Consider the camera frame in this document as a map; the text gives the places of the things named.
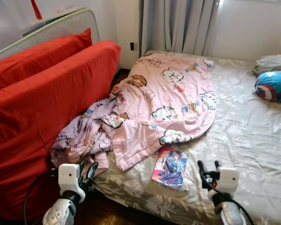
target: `book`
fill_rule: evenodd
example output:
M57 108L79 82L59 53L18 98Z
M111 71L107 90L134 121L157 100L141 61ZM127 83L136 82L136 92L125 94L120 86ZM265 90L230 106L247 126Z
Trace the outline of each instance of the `book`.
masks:
M187 156L183 151L163 146L160 149L152 179L173 189L181 189Z

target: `electrical outlet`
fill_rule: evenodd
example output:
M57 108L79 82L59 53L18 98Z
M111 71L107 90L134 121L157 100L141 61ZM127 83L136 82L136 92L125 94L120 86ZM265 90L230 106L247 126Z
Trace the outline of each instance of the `electrical outlet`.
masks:
M137 51L137 43L130 42L130 50L131 51Z

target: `wooden floor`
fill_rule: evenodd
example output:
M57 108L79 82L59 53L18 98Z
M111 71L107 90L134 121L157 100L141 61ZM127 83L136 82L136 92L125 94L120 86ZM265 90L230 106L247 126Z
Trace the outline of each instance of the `wooden floor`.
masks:
M121 82L121 80L124 80L128 77L130 70L129 69L120 69L117 74L114 76L112 83L111 83L111 89L118 83Z
M119 70L112 81L111 88L125 79L128 74L129 70ZM74 220L75 225L175 225L159 217L114 202L96 190L87 193L84 202L78 205ZM22 224L22 221L0 219L0 225Z

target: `star emblem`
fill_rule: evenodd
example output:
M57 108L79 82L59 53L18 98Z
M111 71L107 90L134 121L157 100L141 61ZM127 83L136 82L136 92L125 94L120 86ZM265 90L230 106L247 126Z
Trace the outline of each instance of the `star emblem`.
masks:
M275 72L267 72L266 75L269 76L269 77L272 77L273 75L276 75L276 73Z

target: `gray pillow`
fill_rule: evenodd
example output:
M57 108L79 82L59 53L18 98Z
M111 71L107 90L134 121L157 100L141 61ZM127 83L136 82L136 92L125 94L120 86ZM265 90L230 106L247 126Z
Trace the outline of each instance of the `gray pillow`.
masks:
M281 55L268 55L257 59L252 73L259 76L269 71L281 71Z

